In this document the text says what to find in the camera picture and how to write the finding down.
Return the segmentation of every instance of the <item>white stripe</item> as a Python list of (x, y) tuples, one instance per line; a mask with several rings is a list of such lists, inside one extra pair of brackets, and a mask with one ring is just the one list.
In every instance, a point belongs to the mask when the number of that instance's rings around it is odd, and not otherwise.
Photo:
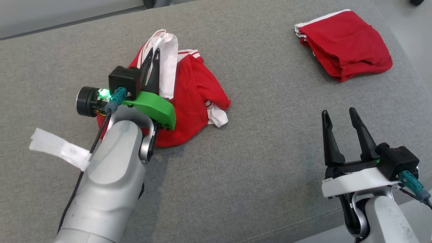
[[(182, 53), (182, 54), (178, 54), (178, 58), (177, 58), (177, 62), (180, 62), (180, 61), (181, 61), (183, 58), (185, 58), (187, 55), (190, 55), (190, 54), (192, 54), (192, 53), (194, 53), (194, 52), (198, 52), (198, 50), (186, 49), (186, 50), (179, 50), (178, 52), (179, 52), (179, 53)], [(200, 55), (199, 52), (193, 55), (194, 58), (198, 58), (198, 57), (200, 57), (200, 56), (201, 56), (201, 55)]]
[(345, 9), (345, 10), (341, 10), (341, 11), (338, 11), (338, 12), (329, 13), (329, 14), (324, 15), (324, 16), (322, 16), (322, 17), (319, 17), (319, 18), (313, 19), (313, 20), (311, 20), (311, 21), (309, 21), (309, 22), (296, 24), (296, 25), (294, 25), (295, 35), (298, 36), (299, 38), (301, 38), (301, 37), (306, 38), (307, 35), (303, 34), (303, 33), (300, 31), (300, 27), (303, 27), (303, 26), (306, 26), (306, 25), (309, 25), (309, 24), (312, 24), (312, 23), (318, 22), (318, 21), (323, 20), (323, 19), (328, 19), (328, 18), (330, 18), (331, 16), (335, 16), (336, 14), (339, 14), (339, 13), (342, 13), (342, 12), (346, 12), (346, 11), (350, 11), (350, 10), (349, 10), (349, 9)]

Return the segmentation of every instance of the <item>folded red shorts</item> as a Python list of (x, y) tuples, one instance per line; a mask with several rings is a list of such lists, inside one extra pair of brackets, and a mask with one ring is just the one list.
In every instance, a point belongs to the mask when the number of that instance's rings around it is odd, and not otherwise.
[(295, 34), (339, 82), (357, 74), (383, 73), (393, 65), (379, 33), (348, 9), (296, 24)]

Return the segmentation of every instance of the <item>cable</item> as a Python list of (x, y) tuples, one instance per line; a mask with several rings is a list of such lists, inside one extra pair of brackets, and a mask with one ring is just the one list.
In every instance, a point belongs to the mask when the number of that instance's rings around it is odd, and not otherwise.
[[(107, 124), (107, 122), (109, 121), (110, 118), (111, 118), (111, 110), (108, 110), (108, 112), (107, 112), (107, 114), (105, 116), (104, 122), (102, 123), (102, 126), (99, 129), (98, 134), (96, 135), (96, 139), (93, 142), (92, 147), (90, 148), (90, 151), (89, 151), (90, 153), (93, 153), (95, 151), (96, 145), (98, 144), (99, 139), (101, 138), (102, 132), (105, 129), (105, 126), (106, 126), (106, 124)], [(73, 189), (72, 195), (70, 196), (70, 199), (67, 202), (66, 207), (64, 208), (63, 214), (61, 215), (60, 223), (58, 224), (57, 234), (60, 232), (60, 229), (61, 229), (61, 227), (63, 225), (64, 217), (66, 216), (67, 210), (69, 209), (70, 204), (72, 203), (73, 199), (75, 198), (75, 194), (76, 194), (76, 192), (78, 190), (79, 184), (81, 183), (81, 179), (83, 178), (83, 175), (84, 175), (84, 172), (81, 171), (79, 173), (79, 176), (78, 176), (78, 179), (76, 181), (75, 188)]]
[(100, 115), (101, 117), (105, 117), (106, 116), (106, 114), (102, 114), (102, 113), (100, 113), (98, 111), (95, 111), (95, 113), (96, 113), (96, 115)]
[(418, 200), (418, 198), (414, 194), (412, 194), (411, 192), (403, 189), (402, 187), (400, 187), (400, 186), (397, 185), (396, 188), (399, 189), (399, 191), (401, 191), (401, 192), (407, 194), (408, 196), (412, 197), (413, 199)]
[(429, 199), (425, 200), (425, 204), (432, 209), (432, 203), (429, 201)]

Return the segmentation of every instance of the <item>gray fabric surface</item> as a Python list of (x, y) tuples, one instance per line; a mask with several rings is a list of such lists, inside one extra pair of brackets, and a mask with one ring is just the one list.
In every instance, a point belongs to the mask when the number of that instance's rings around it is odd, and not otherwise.
[[(382, 35), (394, 61), (386, 73), (337, 83), (300, 45), (294, 24), (345, 8)], [(157, 150), (124, 242), (294, 242), (343, 224), (340, 203), (321, 194), (323, 109), (347, 160), (360, 155), (353, 106), (377, 143), (419, 157), (431, 188), (432, 99), (371, 1), (194, 2), (0, 42), (2, 242), (53, 239), (79, 173), (28, 150), (35, 128), (90, 147), (97, 125), (77, 115), (77, 92), (106, 87), (161, 28), (200, 51), (232, 105), (226, 126)]]

